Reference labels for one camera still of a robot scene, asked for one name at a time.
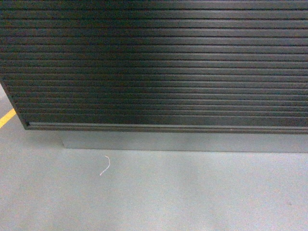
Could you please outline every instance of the black ribbed panel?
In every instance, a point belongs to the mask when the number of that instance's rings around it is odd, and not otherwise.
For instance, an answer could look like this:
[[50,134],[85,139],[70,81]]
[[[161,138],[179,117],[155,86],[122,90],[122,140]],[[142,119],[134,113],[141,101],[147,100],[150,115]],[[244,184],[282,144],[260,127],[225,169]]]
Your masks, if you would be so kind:
[[4,0],[0,12],[0,79],[27,129],[308,132],[306,0]]

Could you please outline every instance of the floor marking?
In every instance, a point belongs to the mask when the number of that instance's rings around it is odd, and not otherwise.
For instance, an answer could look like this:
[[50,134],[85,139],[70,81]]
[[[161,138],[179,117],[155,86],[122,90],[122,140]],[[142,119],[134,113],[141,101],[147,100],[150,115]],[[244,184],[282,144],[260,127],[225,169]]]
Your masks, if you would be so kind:
[[0,128],[3,127],[13,116],[16,115],[16,111],[14,109],[10,110],[4,117],[0,119]]

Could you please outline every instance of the white string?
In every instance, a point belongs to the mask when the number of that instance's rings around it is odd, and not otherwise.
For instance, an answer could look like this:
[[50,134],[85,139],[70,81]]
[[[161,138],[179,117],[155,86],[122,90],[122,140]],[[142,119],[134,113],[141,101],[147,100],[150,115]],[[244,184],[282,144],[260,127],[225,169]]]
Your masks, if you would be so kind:
[[107,156],[105,156],[105,157],[108,158],[108,160],[109,160],[109,165],[108,165],[108,167],[107,167],[103,172],[100,173],[100,176],[110,167],[110,159],[109,159],[109,157],[107,157]]

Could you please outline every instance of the concrete floor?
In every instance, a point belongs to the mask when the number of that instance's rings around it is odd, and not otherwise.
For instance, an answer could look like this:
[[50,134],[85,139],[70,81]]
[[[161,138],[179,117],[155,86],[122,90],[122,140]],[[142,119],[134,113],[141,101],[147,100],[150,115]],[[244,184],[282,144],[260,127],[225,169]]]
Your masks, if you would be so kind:
[[65,149],[15,116],[0,170],[1,231],[308,230],[307,154]]

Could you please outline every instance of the yellow floor line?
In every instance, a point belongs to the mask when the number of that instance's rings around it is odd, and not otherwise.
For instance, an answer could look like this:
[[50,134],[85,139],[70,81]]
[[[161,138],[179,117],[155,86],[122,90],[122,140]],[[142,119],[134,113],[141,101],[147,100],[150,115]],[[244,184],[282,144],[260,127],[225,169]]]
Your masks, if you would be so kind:
[[16,115],[16,111],[14,109],[10,110],[4,117],[0,119],[0,128],[3,127],[13,116]]

